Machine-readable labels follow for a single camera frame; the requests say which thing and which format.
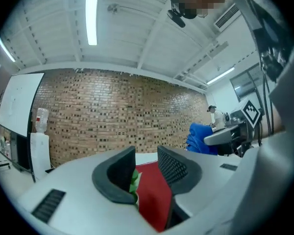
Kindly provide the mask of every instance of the white container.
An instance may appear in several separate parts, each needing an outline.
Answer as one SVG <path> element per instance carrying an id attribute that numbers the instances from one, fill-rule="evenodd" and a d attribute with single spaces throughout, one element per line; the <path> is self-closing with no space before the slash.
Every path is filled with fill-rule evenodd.
<path id="1" fill-rule="evenodd" d="M 30 134 L 30 153 L 35 178 L 40 180 L 51 169 L 49 156 L 49 137 L 43 133 Z"/>
<path id="2" fill-rule="evenodd" d="M 39 133 L 45 133 L 47 130 L 47 121 L 49 117 L 49 111 L 44 108 L 38 108 L 36 117 L 36 131 Z"/>
<path id="3" fill-rule="evenodd" d="M 4 154 L 11 159 L 11 144 L 9 142 L 5 142 L 4 145 Z"/>

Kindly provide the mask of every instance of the green object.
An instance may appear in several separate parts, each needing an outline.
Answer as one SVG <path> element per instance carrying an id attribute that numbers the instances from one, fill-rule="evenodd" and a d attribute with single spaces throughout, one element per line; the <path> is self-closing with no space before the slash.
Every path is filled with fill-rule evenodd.
<path id="1" fill-rule="evenodd" d="M 131 185 L 129 187 L 129 193 L 131 193 L 135 199 L 135 202 L 137 202 L 138 197 L 136 190 L 138 189 L 139 181 L 141 179 L 142 173 L 139 173 L 136 169 L 133 172 L 132 180 L 131 180 Z"/>

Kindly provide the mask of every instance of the whiteboard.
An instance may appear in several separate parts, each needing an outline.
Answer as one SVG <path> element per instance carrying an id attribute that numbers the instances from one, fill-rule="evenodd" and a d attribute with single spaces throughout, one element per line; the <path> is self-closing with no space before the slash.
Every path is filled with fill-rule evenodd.
<path id="1" fill-rule="evenodd" d="M 43 73 L 12 76 L 0 105 L 0 125 L 27 137 L 31 106 Z"/>

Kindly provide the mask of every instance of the air vent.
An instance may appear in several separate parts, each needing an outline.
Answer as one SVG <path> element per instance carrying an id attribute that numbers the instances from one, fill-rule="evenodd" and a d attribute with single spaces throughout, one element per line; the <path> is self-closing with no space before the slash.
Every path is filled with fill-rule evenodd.
<path id="1" fill-rule="evenodd" d="M 65 192 L 52 189 L 32 212 L 33 216 L 40 219 L 44 223 L 48 223 L 64 195 Z"/>
<path id="2" fill-rule="evenodd" d="M 231 165 L 231 164 L 222 164 L 220 167 L 224 169 L 228 169 L 228 170 L 233 170 L 233 171 L 237 169 L 236 165 Z"/>
<path id="3" fill-rule="evenodd" d="M 240 16 L 241 12 L 239 11 L 236 4 L 233 4 L 226 12 L 223 13 L 221 17 L 217 21 L 215 21 L 214 25 L 216 28 L 222 32 L 224 31 L 231 23 L 234 22 Z"/>

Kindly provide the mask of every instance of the ceiling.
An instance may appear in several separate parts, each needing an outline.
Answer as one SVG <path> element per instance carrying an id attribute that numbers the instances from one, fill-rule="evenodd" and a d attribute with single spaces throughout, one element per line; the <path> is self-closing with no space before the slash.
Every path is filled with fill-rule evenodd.
<path id="1" fill-rule="evenodd" d="M 108 12 L 117 4 L 116 14 Z M 98 45 L 87 42 L 85 0 L 22 0 L 0 32 L 20 73 L 57 68 L 123 71 L 205 93 L 215 78 L 255 51 L 242 16 L 220 33 L 214 22 L 226 0 L 205 18 L 180 28 L 167 16 L 168 0 L 98 0 Z M 204 65 L 198 60 L 224 47 Z"/>

